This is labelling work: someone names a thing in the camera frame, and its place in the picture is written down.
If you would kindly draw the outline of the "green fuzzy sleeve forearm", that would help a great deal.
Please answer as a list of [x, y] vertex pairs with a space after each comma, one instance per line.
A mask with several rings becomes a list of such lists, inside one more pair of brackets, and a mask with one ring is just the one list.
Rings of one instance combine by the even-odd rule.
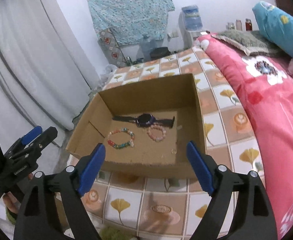
[[6, 212], [6, 218], [7, 220], [12, 224], [15, 225], [16, 224], [16, 220], [17, 220], [17, 214], [13, 213], [12, 211], [10, 211], [8, 209], [8, 207], [5, 208], [5, 212]]

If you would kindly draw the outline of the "person's left hand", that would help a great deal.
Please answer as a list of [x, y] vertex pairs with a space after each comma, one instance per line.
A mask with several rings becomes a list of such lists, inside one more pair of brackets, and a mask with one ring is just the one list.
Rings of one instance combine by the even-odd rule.
[[3, 195], [3, 202], [10, 211], [18, 214], [20, 202], [11, 192], [8, 192]]

